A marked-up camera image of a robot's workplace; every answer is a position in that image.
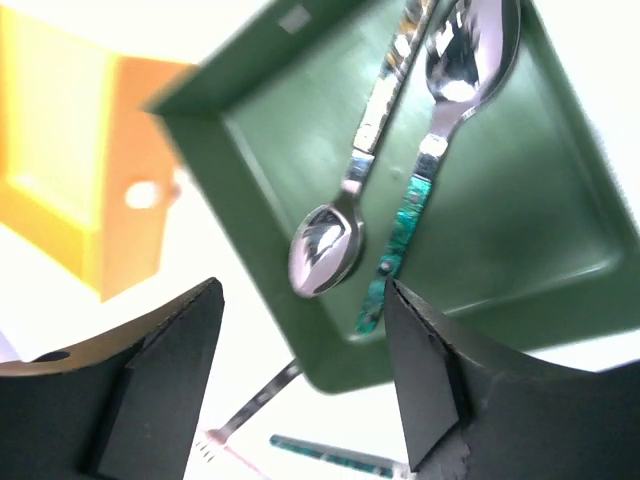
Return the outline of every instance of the orange bin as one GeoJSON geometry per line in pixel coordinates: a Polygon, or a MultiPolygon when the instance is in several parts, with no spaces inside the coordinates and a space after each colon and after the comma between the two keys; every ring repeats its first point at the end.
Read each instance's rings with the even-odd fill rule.
{"type": "Polygon", "coordinates": [[[102,301],[159,268],[177,164],[141,107],[189,68],[0,7],[0,223],[102,301]]]}

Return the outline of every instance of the metal spoon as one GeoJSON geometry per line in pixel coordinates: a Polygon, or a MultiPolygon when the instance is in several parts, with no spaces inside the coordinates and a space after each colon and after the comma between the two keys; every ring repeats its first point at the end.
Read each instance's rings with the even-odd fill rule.
{"type": "Polygon", "coordinates": [[[519,0],[459,0],[427,39],[427,87],[436,101],[431,128],[358,317],[360,333],[378,322],[385,278],[400,270],[452,136],[504,83],[519,40],[519,0]]]}
{"type": "Polygon", "coordinates": [[[353,140],[353,151],[337,198],[312,211],[291,242],[289,279],[302,297],[339,283],[356,263],[364,240],[358,205],[375,160],[375,149],[438,0],[407,0],[382,69],[353,140]]]}

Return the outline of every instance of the white background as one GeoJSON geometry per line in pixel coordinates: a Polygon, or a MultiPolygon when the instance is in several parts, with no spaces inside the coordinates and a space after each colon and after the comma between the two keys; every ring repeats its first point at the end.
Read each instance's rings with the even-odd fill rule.
{"type": "MultiPolygon", "coordinates": [[[[200,63],[219,48],[266,3],[4,1],[121,53],[192,63],[200,63]]],[[[594,133],[608,153],[612,173],[630,209],[640,218],[640,189],[634,188],[639,100],[632,78],[636,66],[631,60],[638,46],[633,24],[637,2],[538,0],[536,4],[594,133]]],[[[227,306],[202,412],[203,426],[212,428],[222,425],[279,371],[291,353],[197,187],[187,174],[178,180],[183,195],[170,211],[161,273],[102,306],[58,265],[0,226],[0,330],[19,344],[23,356],[34,356],[130,320],[200,280],[216,276],[224,285],[227,306]]],[[[640,332],[633,332],[537,355],[597,370],[640,357],[639,345],[640,332]]],[[[354,478],[337,467],[273,451],[267,442],[273,433],[406,461],[391,384],[328,397],[299,378],[230,442],[274,478],[354,478]]],[[[225,459],[207,467],[212,470],[203,468],[202,462],[195,461],[187,476],[240,479],[244,474],[225,459]]]]}

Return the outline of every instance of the green container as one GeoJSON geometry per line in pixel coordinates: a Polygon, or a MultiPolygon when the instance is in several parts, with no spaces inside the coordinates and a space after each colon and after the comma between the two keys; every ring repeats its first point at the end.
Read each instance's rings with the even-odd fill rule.
{"type": "MultiPolygon", "coordinates": [[[[289,242],[338,191],[403,4],[277,1],[154,108],[325,392],[392,378],[383,326],[363,338],[355,322],[429,127],[423,63],[362,196],[357,271],[318,298],[299,298],[289,287],[289,242]],[[282,19],[299,5],[310,20],[291,34],[282,19]]],[[[640,262],[632,222],[536,11],[525,3],[522,13],[513,74],[454,139],[399,278],[465,325],[529,350],[640,324],[640,262]]]]}

